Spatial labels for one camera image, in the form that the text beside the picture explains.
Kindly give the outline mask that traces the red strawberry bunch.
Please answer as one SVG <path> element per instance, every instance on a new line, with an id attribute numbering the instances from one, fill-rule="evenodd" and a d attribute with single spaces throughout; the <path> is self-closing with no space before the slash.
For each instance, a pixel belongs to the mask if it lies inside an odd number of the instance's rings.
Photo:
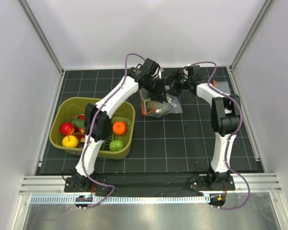
<path id="1" fill-rule="evenodd" d="M 79 139 L 80 142 L 85 142 L 86 130 L 84 127 L 84 115 L 79 115 L 72 120 L 75 126 L 74 135 Z"/>

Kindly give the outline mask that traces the black grid cutting mat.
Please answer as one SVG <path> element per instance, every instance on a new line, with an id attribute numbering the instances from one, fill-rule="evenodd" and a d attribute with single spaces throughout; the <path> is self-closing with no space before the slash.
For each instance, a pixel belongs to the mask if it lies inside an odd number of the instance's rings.
<path id="1" fill-rule="evenodd" d="M 60 89 L 55 115 L 59 106 L 71 97 L 105 97 L 121 80 L 124 69 L 70 70 Z M 179 101 L 182 114 L 165 117 L 144 117 L 141 114 L 139 93 L 127 100 L 135 108 L 135 123 L 131 150 L 125 159 L 97 159 L 95 173 L 162 173 L 206 172 L 211 162 L 215 134 L 210 125 L 210 106 L 188 90 Z M 36 175 L 70 173 L 79 156 L 54 147 L 48 140 Z M 245 126 L 240 128 L 234 141 L 230 166 L 246 173 L 263 173 L 259 157 L 256 157 Z"/>

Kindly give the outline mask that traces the dark purple fruit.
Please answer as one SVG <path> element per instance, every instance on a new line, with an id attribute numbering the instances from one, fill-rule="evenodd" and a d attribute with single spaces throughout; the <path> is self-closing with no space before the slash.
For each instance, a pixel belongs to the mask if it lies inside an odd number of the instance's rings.
<path id="1" fill-rule="evenodd" d="M 85 143 L 84 142 L 80 142 L 77 146 L 78 149 L 83 149 L 84 148 Z"/>

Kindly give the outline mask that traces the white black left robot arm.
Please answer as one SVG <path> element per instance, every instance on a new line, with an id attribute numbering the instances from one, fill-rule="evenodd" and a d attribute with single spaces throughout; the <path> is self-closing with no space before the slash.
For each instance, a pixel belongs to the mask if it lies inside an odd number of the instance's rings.
<path id="1" fill-rule="evenodd" d="M 114 89 L 96 104 L 85 107 L 85 143 L 81 158 L 72 174 L 73 187 L 82 192 L 90 190 L 95 161 L 105 140 L 113 131 L 111 119 L 122 103 L 138 90 L 144 88 L 151 99 L 167 102 L 165 83 L 160 77 L 161 67 L 147 58 L 143 64 L 125 70 L 125 75 Z"/>

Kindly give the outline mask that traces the clear zip bag orange zipper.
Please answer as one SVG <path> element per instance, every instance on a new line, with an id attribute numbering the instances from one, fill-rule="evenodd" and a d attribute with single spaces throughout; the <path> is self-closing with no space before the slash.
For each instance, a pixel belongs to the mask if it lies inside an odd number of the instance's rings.
<path id="1" fill-rule="evenodd" d="M 166 94 L 168 102 L 155 102 L 148 98 L 145 89 L 139 91 L 141 98 L 141 113 L 144 116 L 160 118 L 169 114 L 182 114 L 183 110 L 176 96 Z"/>

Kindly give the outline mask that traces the orange tangerine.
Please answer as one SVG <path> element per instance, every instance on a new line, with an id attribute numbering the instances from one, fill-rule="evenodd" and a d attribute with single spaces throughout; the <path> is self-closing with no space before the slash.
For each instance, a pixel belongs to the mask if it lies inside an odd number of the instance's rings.
<path id="1" fill-rule="evenodd" d="M 128 128 L 123 121 L 117 121 L 112 125 L 112 131 L 117 136 L 123 136 L 128 131 Z"/>

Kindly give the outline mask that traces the netted green melon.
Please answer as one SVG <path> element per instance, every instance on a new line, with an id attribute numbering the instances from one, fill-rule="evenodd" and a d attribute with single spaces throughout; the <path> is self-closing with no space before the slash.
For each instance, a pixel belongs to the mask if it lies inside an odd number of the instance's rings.
<path id="1" fill-rule="evenodd" d="M 148 101 L 147 108 L 151 116 L 163 116 L 170 109 L 170 103 Z"/>

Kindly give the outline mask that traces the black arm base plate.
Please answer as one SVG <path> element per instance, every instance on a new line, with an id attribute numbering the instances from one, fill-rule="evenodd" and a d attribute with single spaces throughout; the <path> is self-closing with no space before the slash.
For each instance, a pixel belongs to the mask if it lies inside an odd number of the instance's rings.
<path id="1" fill-rule="evenodd" d="M 159 193 L 178 193 L 188 191 L 234 191 L 233 177 L 226 181 L 211 183 L 207 174 L 175 173 L 102 173 L 92 178 L 98 182 L 96 192 L 104 193 L 111 188 L 102 184 L 113 185 L 117 196 L 156 196 Z"/>

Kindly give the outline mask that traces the aluminium front frame rail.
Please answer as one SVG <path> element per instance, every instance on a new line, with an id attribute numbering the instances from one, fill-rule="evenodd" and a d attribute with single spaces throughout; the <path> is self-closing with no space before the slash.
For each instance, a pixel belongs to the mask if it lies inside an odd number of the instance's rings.
<path id="1" fill-rule="evenodd" d="M 280 192 L 281 186 L 274 173 L 244 173 L 242 177 L 231 176 L 227 183 L 209 185 L 206 174 L 198 173 L 106 173 L 96 174 L 93 183 L 87 181 L 79 186 L 71 177 L 27 176 L 24 178 L 20 194 L 80 193 L 94 191 L 105 196 L 114 185 L 113 196 L 122 197 L 164 197 L 195 196 L 199 193 L 246 193 Z"/>

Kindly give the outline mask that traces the olive green plastic basket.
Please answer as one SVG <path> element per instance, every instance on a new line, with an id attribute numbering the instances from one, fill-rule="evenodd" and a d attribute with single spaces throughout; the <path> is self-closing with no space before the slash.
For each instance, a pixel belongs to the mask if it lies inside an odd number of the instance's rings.
<path id="1" fill-rule="evenodd" d="M 66 151 L 70 155 L 80 156 L 82 153 L 81 148 L 68 148 L 62 146 L 61 142 L 64 135 L 60 132 L 60 126 L 65 122 L 72 121 L 79 115 L 83 115 L 85 107 L 88 103 L 95 104 L 98 101 L 100 101 L 99 98 L 85 97 L 72 97 L 65 100 L 58 108 L 57 114 L 54 118 L 49 133 L 49 140 L 51 144 L 58 149 Z M 102 144 L 97 156 L 98 158 L 120 160 L 125 158 L 129 154 L 135 122 L 135 109 L 132 104 L 130 104 L 129 102 L 124 102 L 115 111 L 114 115 L 111 118 L 111 122 L 115 123 L 118 121 L 122 121 L 126 124 L 127 132 L 123 136 L 111 134 Z M 110 151 L 109 144 L 111 141 L 116 139 L 121 140 L 124 143 L 125 148 L 116 152 Z"/>

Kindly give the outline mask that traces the yellow apple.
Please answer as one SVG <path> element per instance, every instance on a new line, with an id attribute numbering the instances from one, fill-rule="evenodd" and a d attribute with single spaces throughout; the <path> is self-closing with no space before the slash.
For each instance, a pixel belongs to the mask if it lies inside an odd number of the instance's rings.
<path id="1" fill-rule="evenodd" d="M 65 136 L 62 139 L 62 146 L 66 148 L 76 148 L 79 144 L 79 140 L 74 135 Z"/>

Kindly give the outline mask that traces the spare clear zip bag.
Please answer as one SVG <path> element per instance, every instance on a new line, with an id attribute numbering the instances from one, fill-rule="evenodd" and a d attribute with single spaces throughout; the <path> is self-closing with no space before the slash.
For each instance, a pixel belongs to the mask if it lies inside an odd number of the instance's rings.
<path id="1" fill-rule="evenodd" d="M 219 91 L 230 95 L 230 88 L 227 81 L 215 81 L 213 80 L 213 86 Z"/>

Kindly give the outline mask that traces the red apple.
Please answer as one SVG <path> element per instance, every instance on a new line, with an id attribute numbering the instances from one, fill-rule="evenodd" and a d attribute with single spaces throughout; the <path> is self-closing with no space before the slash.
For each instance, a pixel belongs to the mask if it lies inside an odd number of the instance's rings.
<path id="1" fill-rule="evenodd" d="M 60 133 L 64 136 L 73 135 L 75 131 L 75 127 L 72 123 L 65 122 L 60 126 Z"/>

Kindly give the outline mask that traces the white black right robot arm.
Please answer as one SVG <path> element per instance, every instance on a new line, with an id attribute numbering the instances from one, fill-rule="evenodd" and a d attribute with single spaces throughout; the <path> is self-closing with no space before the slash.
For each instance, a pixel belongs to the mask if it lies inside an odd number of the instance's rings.
<path id="1" fill-rule="evenodd" d="M 225 93 L 212 83 L 217 67 L 214 67 L 206 81 L 198 74 L 198 70 L 200 62 L 175 70 L 165 82 L 169 86 L 168 94 L 179 96 L 182 90 L 189 90 L 209 103 L 215 148 L 204 182 L 209 189 L 220 190 L 230 182 L 230 173 L 233 172 L 230 167 L 231 150 L 243 123 L 240 97 Z"/>

